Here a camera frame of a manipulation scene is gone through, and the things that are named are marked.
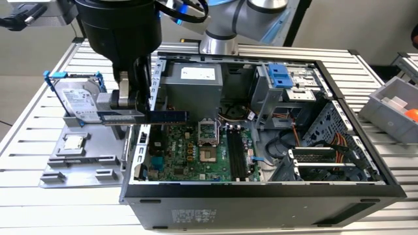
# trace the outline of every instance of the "computer chassis frame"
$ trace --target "computer chassis frame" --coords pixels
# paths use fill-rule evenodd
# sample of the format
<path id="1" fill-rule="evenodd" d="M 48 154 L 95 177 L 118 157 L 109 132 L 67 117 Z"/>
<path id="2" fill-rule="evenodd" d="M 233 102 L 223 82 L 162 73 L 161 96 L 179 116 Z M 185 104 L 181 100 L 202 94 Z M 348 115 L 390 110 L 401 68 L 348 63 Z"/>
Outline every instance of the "computer chassis frame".
<path id="1" fill-rule="evenodd" d="M 223 184 L 133 184 L 133 162 L 145 157 L 147 141 L 137 146 L 129 161 L 121 191 L 121 202 L 127 203 L 146 229 L 259 229 L 342 227 L 406 198 L 390 169 L 349 108 L 345 96 L 320 60 L 274 59 L 263 57 L 159 53 L 153 75 L 151 96 L 157 97 L 162 68 L 169 60 L 179 62 L 222 63 L 225 58 L 246 64 L 266 62 L 313 63 L 334 94 L 369 151 L 385 183 L 322 184 L 301 182 L 258 182 L 259 185 Z M 143 125 L 142 133 L 150 134 Z"/>

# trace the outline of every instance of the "aluminum workbench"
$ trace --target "aluminum workbench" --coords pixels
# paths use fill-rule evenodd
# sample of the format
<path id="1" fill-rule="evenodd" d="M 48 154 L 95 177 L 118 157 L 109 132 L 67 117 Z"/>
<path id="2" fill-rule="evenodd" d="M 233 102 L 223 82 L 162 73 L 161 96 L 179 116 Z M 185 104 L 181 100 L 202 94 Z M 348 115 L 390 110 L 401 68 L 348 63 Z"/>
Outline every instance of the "aluminum workbench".
<path id="1" fill-rule="evenodd" d="M 165 43 L 159 51 L 198 53 L 195 43 Z M 322 60 L 358 112 L 369 94 L 382 86 L 377 74 L 361 56 L 348 50 L 289 47 L 239 46 L 242 56 Z M 105 74 L 109 92 L 118 85 L 111 62 L 98 55 L 89 42 L 74 43 L 55 71 Z M 50 154 L 60 136 L 64 109 L 44 84 L 14 127 L 0 143 L 0 234 L 154 234 L 145 231 L 130 206 L 119 204 L 119 187 L 63 188 L 38 187 Z M 165 231 L 187 234 L 418 234 L 418 145 L 400 144 L 372 123 L 361 120 L 377 150 L 406 191 L 408 199 L 376 212 L 345 228 L 305 230 L 199 230 Z"/>

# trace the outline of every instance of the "power supply label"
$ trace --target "power supply label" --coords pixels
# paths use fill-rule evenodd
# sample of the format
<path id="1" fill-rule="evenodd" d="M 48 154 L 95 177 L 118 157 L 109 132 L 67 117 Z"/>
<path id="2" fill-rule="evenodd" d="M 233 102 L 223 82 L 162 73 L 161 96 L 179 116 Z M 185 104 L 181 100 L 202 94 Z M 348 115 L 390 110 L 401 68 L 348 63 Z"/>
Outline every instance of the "power supply label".
<path id="1" fill-rule="evenodd" d="M 182 68 L 182 79 L 215 80 L 214 68 Z"/>
<path id="2" fill-rule="evenodd" d="M 84 89 L 63 89 L 62 92 L 74 115 L 84 122 L 101 122 L 97 104 L 90 92 Z"/>
<path id="3" fill-rule="evenodd" d="M 171 210 L 175 223 L 213 223 L 217 217 L 215 209 Z"/>

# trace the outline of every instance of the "gray bin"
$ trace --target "gray bin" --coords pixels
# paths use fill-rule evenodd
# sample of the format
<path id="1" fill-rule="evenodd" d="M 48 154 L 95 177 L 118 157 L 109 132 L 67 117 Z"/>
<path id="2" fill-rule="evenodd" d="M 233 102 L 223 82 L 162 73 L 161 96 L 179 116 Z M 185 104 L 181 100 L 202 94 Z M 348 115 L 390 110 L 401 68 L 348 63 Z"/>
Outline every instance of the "gray bin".
<path id="1" fill-rule="evenodd" d="M 418 123 L 405 115 L 406 110 L 418 109 L 418 88 L 396 77 L 369 97 L 360 115 L 400 142 L 418 143 Z M 400 101 L 404 105 L 397 107 L 388 99 L 408 104 Z"/>

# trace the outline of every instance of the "ram slot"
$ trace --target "ram slot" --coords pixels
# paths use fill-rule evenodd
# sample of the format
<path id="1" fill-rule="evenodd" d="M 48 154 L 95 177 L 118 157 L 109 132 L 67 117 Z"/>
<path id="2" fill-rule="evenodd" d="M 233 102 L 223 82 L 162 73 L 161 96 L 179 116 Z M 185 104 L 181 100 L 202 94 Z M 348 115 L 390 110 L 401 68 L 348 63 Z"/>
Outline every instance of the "ram slot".
<path id="1" fill-rule="evenodd" d="M 231 166 L 231 177 L 233 180 L 246 178 L 246 162 L 243 154 L 242 138 L 239 130 L 227 131 L 229 140 L 229 153 L 230 153 L 230 166 Z"/>

